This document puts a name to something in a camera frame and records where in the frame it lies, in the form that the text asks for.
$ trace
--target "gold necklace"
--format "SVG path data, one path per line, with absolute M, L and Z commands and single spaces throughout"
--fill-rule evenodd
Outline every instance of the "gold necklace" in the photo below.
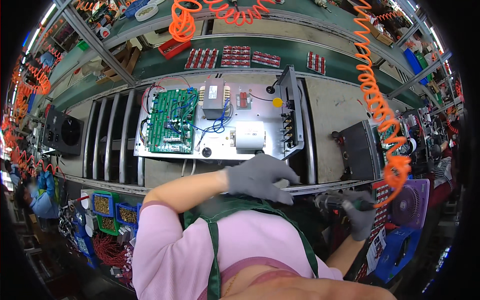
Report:
M 225 297 L 228 292 L 230 291 L 230 288 L 232 287 L 232 284 L 233 282 L 235 281 L 235 279 L 237 279 L 237 276 L 238 276 L 238 273 L 235 274 L 235 277 L 233 277 L 233 280 L 230 282 L 230 284 L 228 285 L 228 288 L 227 288 L 227 291 L 225 292 L 225 294 L 223 295 L 223 297 Z

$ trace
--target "white cable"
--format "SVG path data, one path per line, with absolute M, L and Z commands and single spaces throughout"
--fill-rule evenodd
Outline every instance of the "white cable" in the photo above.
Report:
M 183 161 L 183 167 L 181 168 L 181 176 L 182 176 L 182 177 L 185 176 L 185 167 L 187 166 L 187 160 L 188 160 L 188 159 L 185 159 L 185 160 Z
M 192 172 L 190 173 L 190 176 L 195 174 L 195 169 L 197 168 L 197 160 L 194 158 L 193 159 L 193 167 L 192 167 Z

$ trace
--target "fan grille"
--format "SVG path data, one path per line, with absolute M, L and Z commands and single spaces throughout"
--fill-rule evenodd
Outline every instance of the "fan grille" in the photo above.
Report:
M 420 195 L 414 186 L 404 185 L 402 191 L 394 199 L 393 219 L 398 224 L 410 222 L 417 217 L 420 208 Z

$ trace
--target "brass screw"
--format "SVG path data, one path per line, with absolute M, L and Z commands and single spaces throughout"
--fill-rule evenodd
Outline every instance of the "brass screw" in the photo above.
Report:
M 94 197 L 94 202 L 95 202 L 95 210 L 105 214 L 109 215 L 110 214 L 110 206 L 108 205 L 108 198 L 107 197 L 102 197 L 102 196 L 95 196 Z
M 129 210 L 129 209 L 126 209 L 126 208 L 123 208 L 121 207 L 120 208 L 120 217 L 123 221 L 125 222 L 128 222 L 128 223 L 134 223 L 136 224 L 137 223 L 137 213 L 132 211 L 132 210 Z
M 115 224 L 113 223 L 113 218 L 109 216 L 102 217 L 102 225 L 105 229 L 115 230 Z

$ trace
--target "yellow cap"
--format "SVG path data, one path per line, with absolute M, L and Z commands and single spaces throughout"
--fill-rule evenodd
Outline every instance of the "yellow cap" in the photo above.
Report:
M 276 108 L 279 108 L 279 107 L 282 107 L 283 101 L 282 101 L 282 99 L 280 99 L 280 98 L 275 98 L 275 99 L 273 99 L 272 104 L 273 104 L 273 106 L 275 106 Z

